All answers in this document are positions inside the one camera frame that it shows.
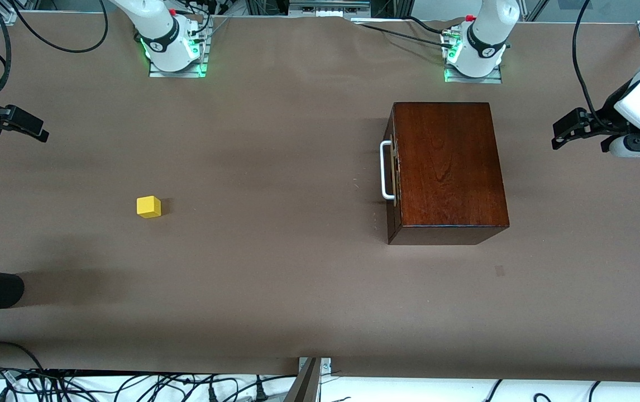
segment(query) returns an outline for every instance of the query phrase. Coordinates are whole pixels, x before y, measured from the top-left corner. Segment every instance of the tabletop surface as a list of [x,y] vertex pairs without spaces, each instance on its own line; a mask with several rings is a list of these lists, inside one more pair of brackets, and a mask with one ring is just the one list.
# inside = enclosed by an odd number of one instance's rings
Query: tabletop surface
[[[70,47],[102,30],[28,19]],[[234,18],[203,79],[148,78],[119,12],[88,54],[15,25],[0,104],[50,140],[0,137],[0,272],[27,283],[0,340],[78,369],[292,372],[315,355],[344,374],[640,379],[640,160],[596,139],[551,149],[585,105],[571,33],[520,23],[504,84],[478,85],[444,83],[431,45],[341,18]],[[579,51],[597,104],[640,66],[632,25],[585,25]],[[393,102],[489,102],[509,229],[386,244]],[[136,215],[149,194],[164,216]]]

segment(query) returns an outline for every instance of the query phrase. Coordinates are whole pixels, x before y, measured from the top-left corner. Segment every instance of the yellow cube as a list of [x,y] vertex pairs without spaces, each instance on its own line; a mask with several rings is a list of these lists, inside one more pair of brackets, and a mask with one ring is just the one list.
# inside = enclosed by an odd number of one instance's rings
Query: yellow cube
[[146,218],[161,216],[161,201],[152,195],[137,198],[136,213]]

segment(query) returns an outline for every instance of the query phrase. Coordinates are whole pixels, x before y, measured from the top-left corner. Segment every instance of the brown wooden box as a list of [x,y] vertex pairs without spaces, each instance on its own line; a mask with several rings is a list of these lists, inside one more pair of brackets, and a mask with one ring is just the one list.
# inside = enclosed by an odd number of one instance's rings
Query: brown wooden box
[[384,140],[389,244],[475,245],[509,227],[488,103],[395,103]]

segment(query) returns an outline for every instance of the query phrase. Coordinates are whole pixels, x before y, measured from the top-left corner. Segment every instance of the yellow block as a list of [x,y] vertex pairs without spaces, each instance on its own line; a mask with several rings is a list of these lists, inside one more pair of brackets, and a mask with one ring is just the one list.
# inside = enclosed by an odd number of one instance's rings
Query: yellow block
[[140,217],[161,216],[161,201],[155,196],[149,195],[136,199],[136,213]]

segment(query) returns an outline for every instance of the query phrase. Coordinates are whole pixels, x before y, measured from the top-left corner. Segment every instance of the white handle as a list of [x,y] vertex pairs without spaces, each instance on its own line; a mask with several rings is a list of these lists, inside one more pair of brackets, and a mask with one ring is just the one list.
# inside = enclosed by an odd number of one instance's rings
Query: white handle
[[384,140],[379,143],[379,176],[382,178],[380,185],[382,186],[382,197],[384,199],[394,199],[393,194],[387,194],[386,184],[384,183],[384,147],[386,145],[392,145],[392,141]]

